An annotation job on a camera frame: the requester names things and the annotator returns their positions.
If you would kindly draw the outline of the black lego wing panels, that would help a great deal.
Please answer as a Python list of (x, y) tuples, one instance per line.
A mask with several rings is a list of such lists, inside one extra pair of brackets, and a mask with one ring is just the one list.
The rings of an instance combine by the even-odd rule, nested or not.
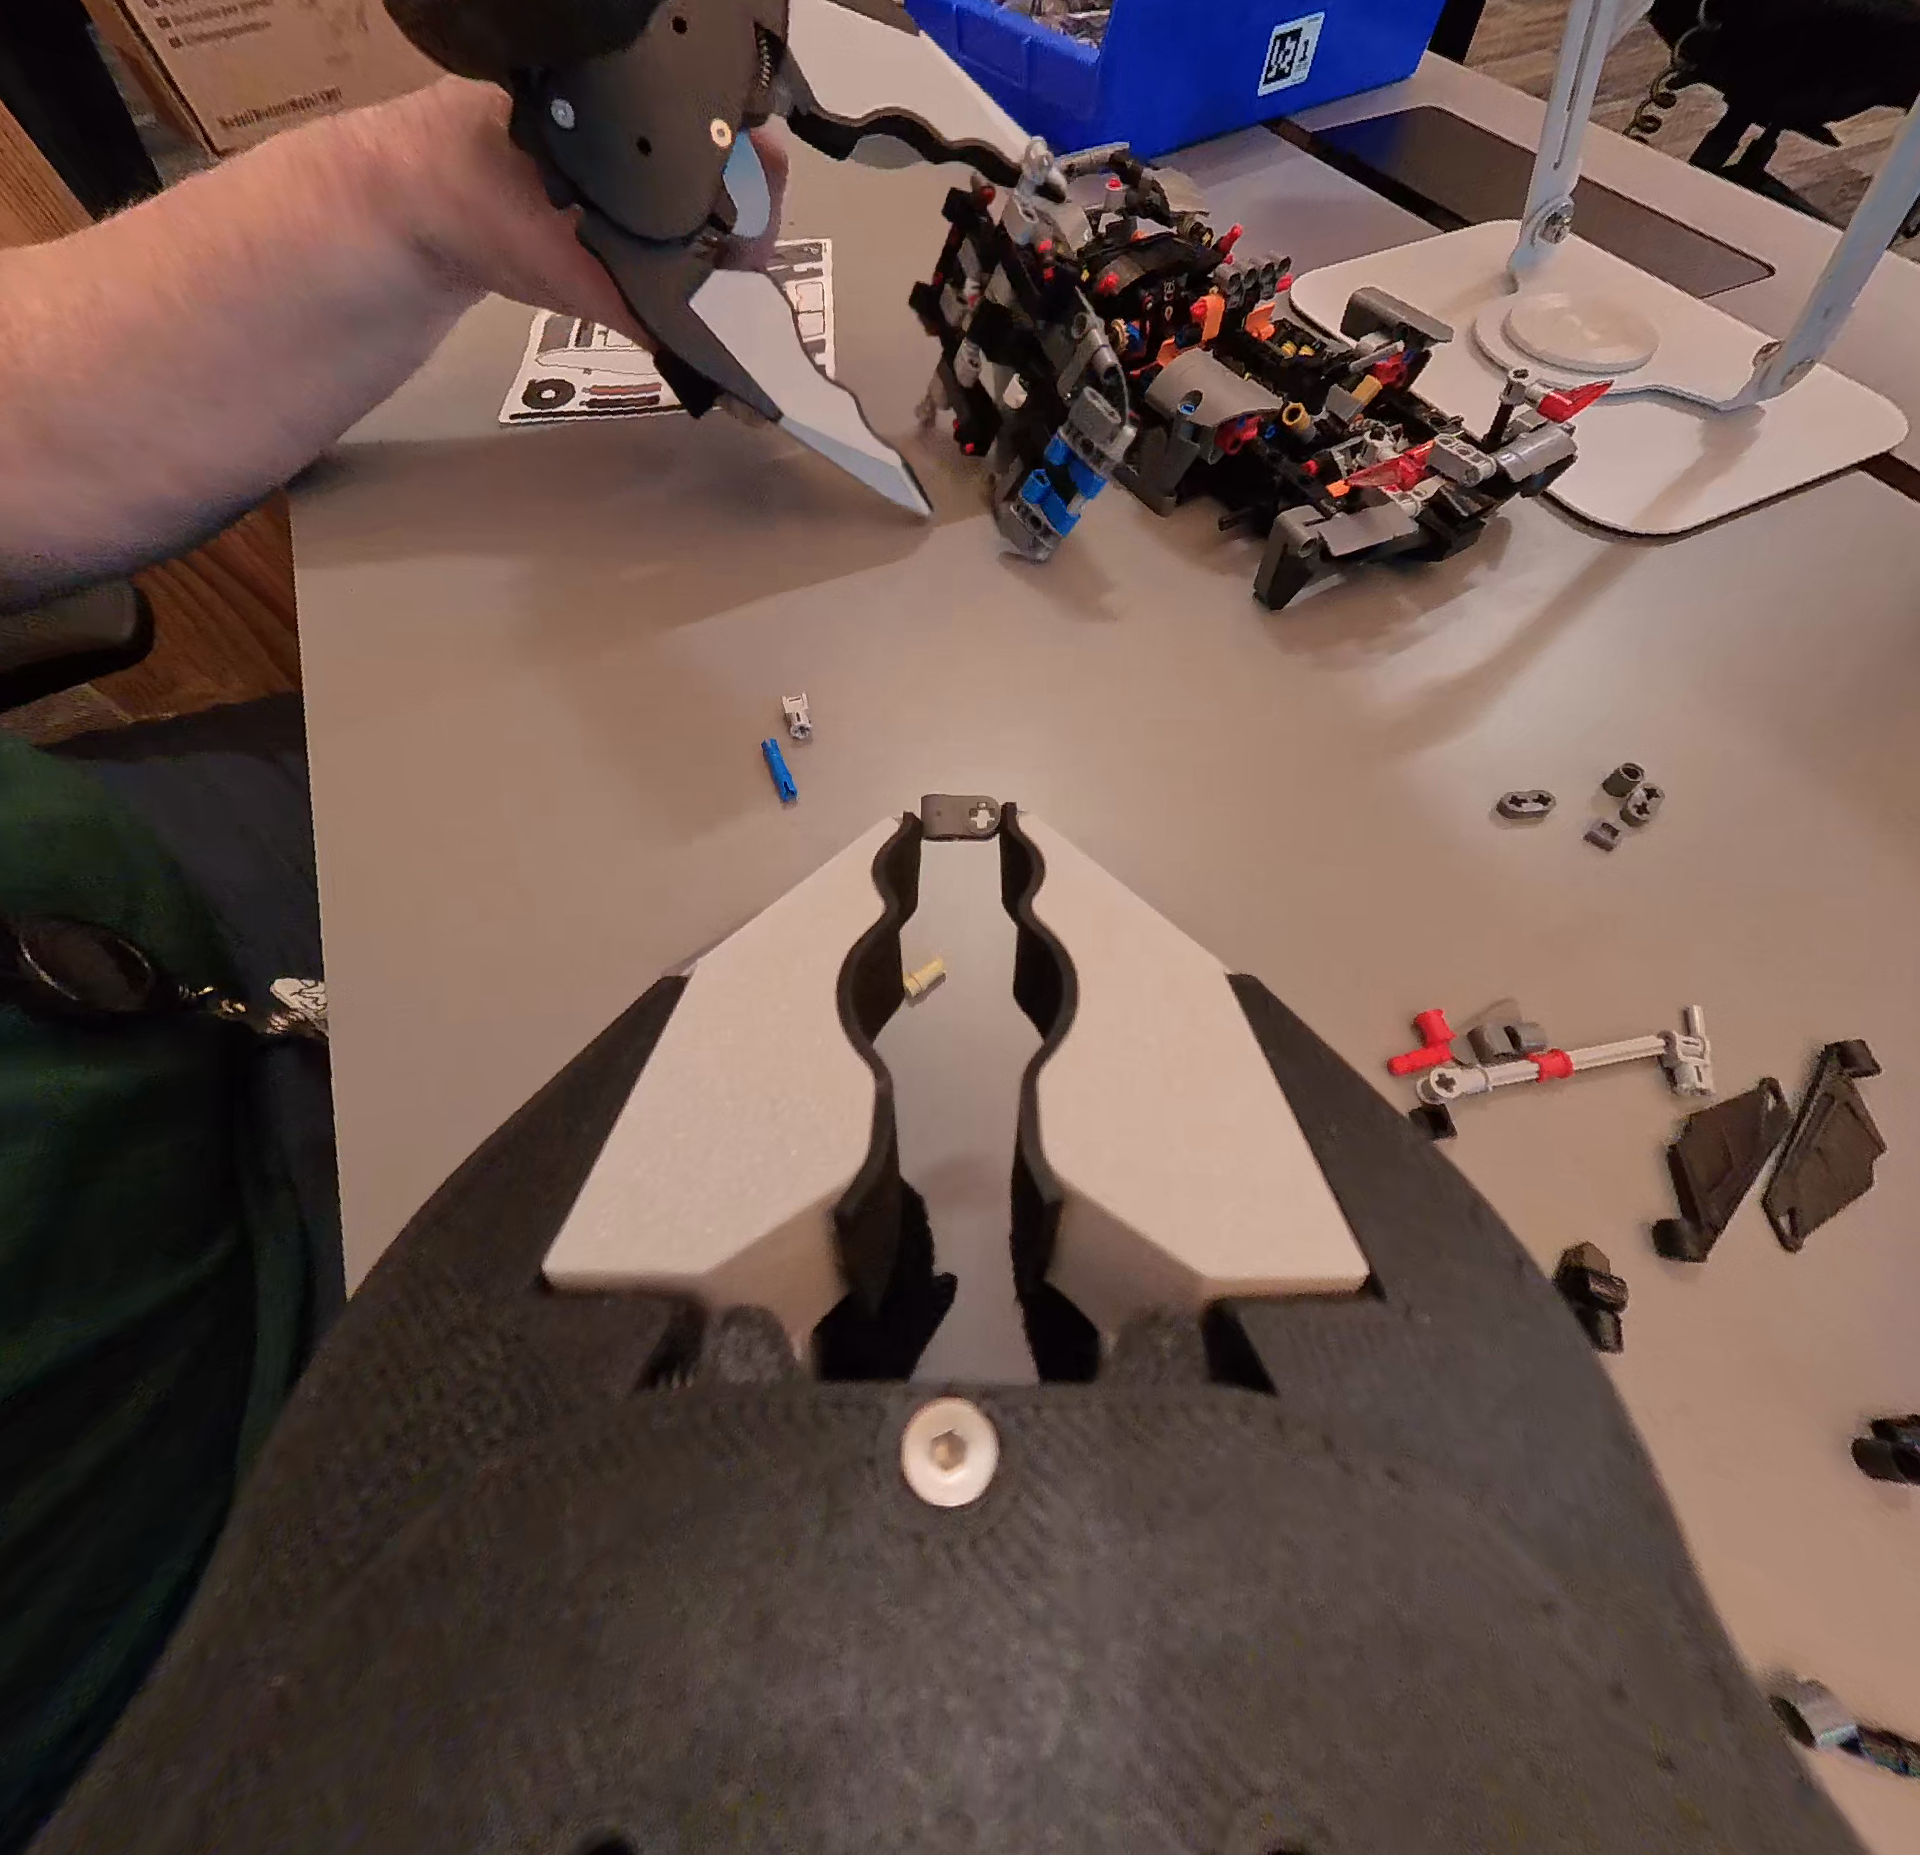
[(1882, 1065), (1861, 1038), (1830, 1042), (1791, 1109), (1784, 1086), (1755, 1088), (1690, 1115), (1668, 1145), (1676, 1210), (1652, 1224), (1663, 1260), (1701, 1263), (1766, 1174), (1760, 1206), (1778, 1246), (1811, 1235), (1871, 1193), (1885, 1137), (1861, 1092)]

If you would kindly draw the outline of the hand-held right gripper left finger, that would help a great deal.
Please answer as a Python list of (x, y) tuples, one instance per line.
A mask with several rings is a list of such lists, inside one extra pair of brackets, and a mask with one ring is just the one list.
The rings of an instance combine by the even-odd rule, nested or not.
[(953, 1304), (878, 1038), (923, 822), (878, 822), (667, 982), (665, 1022), (546, 1256), (556, 1292), (773, 1314), (826, 1377), (903, 1381)]

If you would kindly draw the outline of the person's left hand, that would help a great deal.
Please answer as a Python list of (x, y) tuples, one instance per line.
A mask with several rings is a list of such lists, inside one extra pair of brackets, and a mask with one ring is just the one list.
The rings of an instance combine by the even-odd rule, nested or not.
[(434, 263), (481, 294), (638, 336), (627, 302), (511, 135), (496, 84), (443, 77), (391, 103), (401, 206)]

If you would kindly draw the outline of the white metal book stand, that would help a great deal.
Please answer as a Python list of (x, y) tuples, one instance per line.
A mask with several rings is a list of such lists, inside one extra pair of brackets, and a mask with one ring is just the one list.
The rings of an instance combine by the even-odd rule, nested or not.
[(1454, 328), (1433, 398), (1492, 418), (1514, 374), (1543, 399), (1602, 383), (1549, 494), (1604, 529), (1672, 538), (1894, 450), (1906, 418), (1826, 366), (1916, 206), (1917, 112), (1894, 144), (1785, 336), (1760, 331), (1577, 237), (1574, 188), (1619, 0), (1570, 0), (1525, 212), (1296, 277), (1292, 307), (1332, 331), (1357, 289)]

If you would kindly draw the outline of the large lego vehicle chassis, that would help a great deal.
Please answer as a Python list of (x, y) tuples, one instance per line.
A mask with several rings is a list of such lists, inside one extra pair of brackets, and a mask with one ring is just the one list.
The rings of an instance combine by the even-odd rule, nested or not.
[(1080, 261), (1141, 426), (1112, 484), (1156, 514), (1189, 498), (1263, 538), (1256, 601), (1280, 611), (1334, 572), (1440, 562), (1575, 460), (1574, 419), (1607, 387), (1538, 399), (1515, 370), (1482, 431), (1421, 392), (1452, 328), (1374, 288), (1338, 331), (1292, 309), (1288, 258), (1237, 252), (1204, 191), (1124, 144), (1049, 166), (1090, 226)]

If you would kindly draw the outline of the brown cardboard box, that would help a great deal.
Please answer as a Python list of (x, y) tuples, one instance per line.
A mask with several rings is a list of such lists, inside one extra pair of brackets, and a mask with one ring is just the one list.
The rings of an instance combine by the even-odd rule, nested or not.
[(382, 0), (85, 0), (108, 47), (215, 156), (439, 80)]

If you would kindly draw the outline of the blue plastic bin with tag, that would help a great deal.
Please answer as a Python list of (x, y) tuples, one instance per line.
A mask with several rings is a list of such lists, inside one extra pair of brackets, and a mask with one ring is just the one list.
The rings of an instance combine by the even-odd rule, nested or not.
[(1411, 77), (1444, 0), (1116, 0), (1098, 41), (997, 0), (903, 4), (1030, 135), (1158, 156)]

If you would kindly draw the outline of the wooden support post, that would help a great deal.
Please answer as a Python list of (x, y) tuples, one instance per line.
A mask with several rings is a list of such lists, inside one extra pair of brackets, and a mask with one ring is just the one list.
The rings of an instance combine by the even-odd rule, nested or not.
[(131, 582), (5, 620), (5, 726), (36, 739), (298, 687), (296, 565), (283, 494)]

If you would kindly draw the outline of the black office chair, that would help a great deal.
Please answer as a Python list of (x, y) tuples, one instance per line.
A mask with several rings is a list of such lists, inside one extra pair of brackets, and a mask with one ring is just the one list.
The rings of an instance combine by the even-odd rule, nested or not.
[(1648, 136), (1709, 89), (1721, 115), (1690, 163), (1778, 201), (1767, 163), (1785, 135), (1836, 147), (1836, 124), (1916, 101), (1916, 0), (1652, 0), (1647, 21), (1668, 67), (1629, 131)]

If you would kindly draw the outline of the lego sub-assembly with blue parts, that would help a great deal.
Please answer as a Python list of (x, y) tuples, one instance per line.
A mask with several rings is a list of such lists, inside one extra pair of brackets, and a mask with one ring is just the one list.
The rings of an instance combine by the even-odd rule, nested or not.
[(909, 304), (940, 349), (920, 422), (989, 473), (1003, 543), (1046, 562), (1133, 450), (1132, 388), (1085, 284), (1085, 215), (986, 177), (950, 188), (948, 239)]

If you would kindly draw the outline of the person's left forearm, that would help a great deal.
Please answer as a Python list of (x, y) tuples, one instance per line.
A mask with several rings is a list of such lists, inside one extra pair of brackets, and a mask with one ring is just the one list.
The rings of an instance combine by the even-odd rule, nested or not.
[(445, 93), (285, 131), (5, 252), (5, 614), (206, 543), (434, 354), (471, 304), (406, 169)]

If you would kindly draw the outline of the printed marker sheet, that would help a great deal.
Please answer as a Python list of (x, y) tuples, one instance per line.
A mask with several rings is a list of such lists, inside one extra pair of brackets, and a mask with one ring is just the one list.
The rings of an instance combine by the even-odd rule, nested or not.
[[(781, 239), (766, 267), (793, 309), (803, 346), (834, 375), (834, 243)], [(498, 413), (502, 428), (644, 419), (681, 413), (655, 356), (587, 318), (539, 312), (525, 331), (517, 375)]]

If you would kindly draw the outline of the person's green shirt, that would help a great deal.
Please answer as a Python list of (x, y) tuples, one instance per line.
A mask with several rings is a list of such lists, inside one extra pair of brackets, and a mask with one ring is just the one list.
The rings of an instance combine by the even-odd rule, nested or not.
[(157, 1666), (342, 1311), (296, 695), (5, 736), (3, 1837)]

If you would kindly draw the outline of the grey and red lego rods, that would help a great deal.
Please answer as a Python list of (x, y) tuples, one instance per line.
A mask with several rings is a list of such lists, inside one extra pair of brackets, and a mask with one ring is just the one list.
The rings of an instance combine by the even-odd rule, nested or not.
[(1528, 1084), (1569, 1081), (1593, 1070), (1654, 1066), (1665, 1088), (1683, 1100), (1716, 1095), (1705, 1012), (1693, 1002), (1672, 1026), (1638, 1038), (1579, 1046), (1555, 1044), (1544, 1026), (1514, 1012), (1492, 1012), (1456, 1028), (1440, 1009), (1414, 1016), (1418, 1044), (1387, 1058), (1389, 1077), (1414, 1084), (1416, 1107), (1454, 1107)]

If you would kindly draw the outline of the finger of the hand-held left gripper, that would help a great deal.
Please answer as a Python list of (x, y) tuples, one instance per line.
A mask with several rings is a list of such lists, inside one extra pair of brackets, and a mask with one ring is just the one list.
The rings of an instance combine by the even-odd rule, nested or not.
[(957, 166), (995, 186), (1035, 169), (1027, 131), (898, 4), (787, 0), (791, 127), (834, 159)]
[(773, 278), (716, 270), (694, 294), (691, 312), (787, 434), (880, 498), (920, 522), (930, 519), (916, 475), (870, 428), (851, 391), (807, 350), (796, 313)]

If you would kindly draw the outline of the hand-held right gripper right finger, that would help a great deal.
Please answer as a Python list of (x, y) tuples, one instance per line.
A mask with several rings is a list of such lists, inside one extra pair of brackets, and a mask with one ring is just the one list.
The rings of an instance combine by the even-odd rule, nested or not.
[(1007, 803), (1000, 901), (1021, 1073), (1010, 1258), (1043, 1383), (1090, 1383), (1143, 1321), (1344, 1301), (1372, 1277), (1237, 978), (1106, 867)]

